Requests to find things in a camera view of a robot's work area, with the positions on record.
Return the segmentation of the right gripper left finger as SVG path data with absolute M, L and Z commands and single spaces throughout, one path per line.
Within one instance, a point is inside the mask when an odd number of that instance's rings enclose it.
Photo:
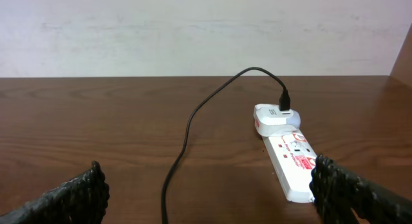
M 109 185 L 97 161 L 80 175 L 1 216 L 1 224 L 101 224 Z

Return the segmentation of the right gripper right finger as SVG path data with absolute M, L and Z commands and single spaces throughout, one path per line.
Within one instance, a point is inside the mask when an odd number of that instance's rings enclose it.
M 315 159 L 310 190 L 323 223 L 411 224 L 411 201 L 337 165 L 323 155 Z

